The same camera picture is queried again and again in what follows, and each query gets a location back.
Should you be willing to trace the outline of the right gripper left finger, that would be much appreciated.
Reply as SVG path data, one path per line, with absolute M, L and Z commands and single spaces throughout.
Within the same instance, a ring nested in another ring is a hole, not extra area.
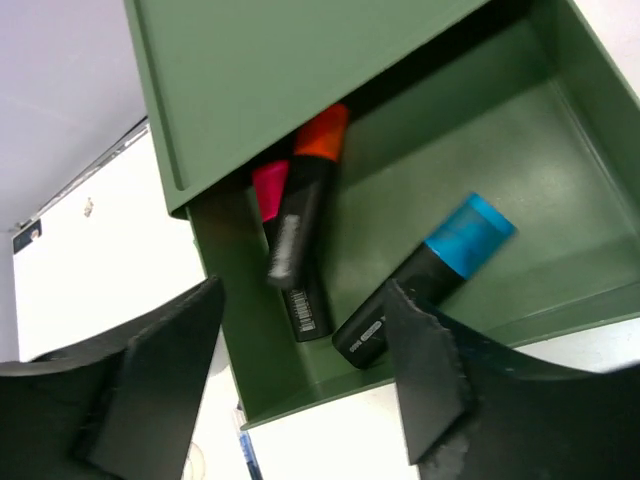
M 115 479 L 179 479 L 225 306 L 210 277 L 139 318 L 76 453 Z

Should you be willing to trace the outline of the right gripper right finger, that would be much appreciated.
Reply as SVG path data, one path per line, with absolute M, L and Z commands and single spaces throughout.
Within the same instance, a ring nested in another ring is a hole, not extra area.
M 409 463 L 462 465 L 475 398 L 453 336 L 395 281 L 385 284 L 383 305 Z

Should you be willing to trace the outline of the blue pen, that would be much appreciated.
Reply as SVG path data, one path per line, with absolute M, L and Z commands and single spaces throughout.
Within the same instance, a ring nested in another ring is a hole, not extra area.
M 252 446 L 251 438 L 246 430 L 242 427 L 246 422 L 245 414 L 240 403 L 237 403 L 234 411 L 234 425 L 239 439 L 241 450 L 252 480 L 262 480 L 262 474 L 259 468 L 257 457 Z

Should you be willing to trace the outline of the pink highlighter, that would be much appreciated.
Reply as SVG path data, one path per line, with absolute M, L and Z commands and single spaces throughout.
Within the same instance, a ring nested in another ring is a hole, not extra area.
M 332 333 L 314 248 L 335 169 L 334 162 L 327 158 L 296 155 L 265 164 L 252 173 L 269 247 L 267 282 L 280 290 L 299 343 Z

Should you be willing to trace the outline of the blue highlighter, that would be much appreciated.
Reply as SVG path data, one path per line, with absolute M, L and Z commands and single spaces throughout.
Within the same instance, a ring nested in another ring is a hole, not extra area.
M 478 272 L 516 233 L 516 226 L 476 193 L 459 204 L 389 275 L 408 296 L 438 305 Z M 333 334 L 335 350 L 365 369 L 387 350 L 383 286 Z

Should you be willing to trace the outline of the orange highlighter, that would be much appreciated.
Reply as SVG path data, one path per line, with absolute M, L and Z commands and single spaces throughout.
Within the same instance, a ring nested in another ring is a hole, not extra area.
M 267 278 L 277 288 L 290 290 L 303 282 L 327 195 L 338 170 L 348 122 L 348 108 L 337 103 L 296 132 L 276 235 L 270 247 Z

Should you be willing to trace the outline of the green drawer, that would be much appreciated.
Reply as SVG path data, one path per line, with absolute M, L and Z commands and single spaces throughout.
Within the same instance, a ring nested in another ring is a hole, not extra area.
M 315 238 L 343 324 L 419 250 L 523 345 L 639 312 L 639 98 L 573 1 L 491 1 L 346 99 Z

